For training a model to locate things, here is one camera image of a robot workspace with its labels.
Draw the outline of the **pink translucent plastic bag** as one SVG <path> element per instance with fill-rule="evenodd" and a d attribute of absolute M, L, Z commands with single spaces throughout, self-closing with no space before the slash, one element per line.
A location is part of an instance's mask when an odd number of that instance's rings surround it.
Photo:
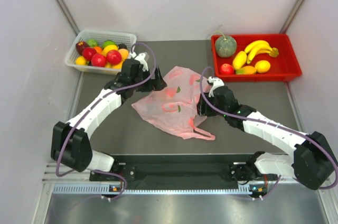
<path fill-rule="evenodd" d="M 156 128 L 183 139 L 215 140 L 211 133 L 198 128 L 206 120 L 198 115 L 201 92 L 210 86 L 205 77 L 188 68 L 175 66 L 164 77 L 167 87 L 154 91 L 132 104 L 140 117 Z"/>

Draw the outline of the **green netted melon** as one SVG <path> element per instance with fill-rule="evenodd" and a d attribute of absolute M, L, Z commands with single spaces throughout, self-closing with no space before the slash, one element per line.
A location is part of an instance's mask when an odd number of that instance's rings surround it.
<path fill-rule="evenodd" d="M 219 57 L 229 58 L 235 54 L 237 42 L 232 36 L 225 35 L 224 32 L 220 30 L 221 27 L 223 27 L 222 24 L 220 24 L 215 31 L 215 33 L 220 34 L 215 41 L 215 50 Z"/>

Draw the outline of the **yellow banana bunch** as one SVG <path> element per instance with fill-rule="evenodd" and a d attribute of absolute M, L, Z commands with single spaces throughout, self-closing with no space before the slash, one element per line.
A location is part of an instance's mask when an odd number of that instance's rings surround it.
<path fill-rule="evenodd" d="M 253 59 L 259 54 L 266 53 L 273 58 L 279 56 L 278 49 L 272 48 L 270 44 L 264 40 L 251 42 L 245 47 L 244 52 L 247 54 L 247 64 L 251 64 Z"/>

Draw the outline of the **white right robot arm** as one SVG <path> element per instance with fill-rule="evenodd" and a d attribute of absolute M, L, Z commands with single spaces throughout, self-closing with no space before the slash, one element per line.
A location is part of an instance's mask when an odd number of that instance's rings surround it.
<path fill-rule="evenodd" d="M 293 178 L 311 190 L 318 190 L 331 174 L 337 174 L 337 159 L 323 134 L 299 132 L 270 120 L 256 109 L 240 105 L 226 86 L 202 91 L 197 110 L 201 116 L 223 116 L 231 127 L 257 136 L 283 151 L 283 154 L 257 151 L 245 164 L 232 167 L 236 179 L 257 180 L 274 174 Z"/>

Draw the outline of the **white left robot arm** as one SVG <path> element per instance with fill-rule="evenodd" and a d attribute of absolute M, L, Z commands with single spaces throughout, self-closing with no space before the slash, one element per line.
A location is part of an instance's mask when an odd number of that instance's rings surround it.
<path fill-rule="evenodd" d="M 91 148 L 92 134 L 135 92 L 160 91 L 166 86 L 158 67 L 149 71 L 145 61 L 127 59 L 121 72 L 105 84 L 92 103 L 69 121 L 55 124 L 51 158 L 57 165 L 63 164 L 77 172 L 98 170 L 107 179 L 116 179 L 120 172 L 119 166 L 112 156 Z"/>

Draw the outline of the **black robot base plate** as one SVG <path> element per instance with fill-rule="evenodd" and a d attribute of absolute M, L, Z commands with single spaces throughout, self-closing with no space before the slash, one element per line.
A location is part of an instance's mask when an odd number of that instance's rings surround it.
<path fill-rule="evenodd" d="M 237 182 L 270 182 L 277 177 L 258 172 L 250 154 L 117 155 L 112 171 L 129 186 L 138 183 L 181 186 Z"/>

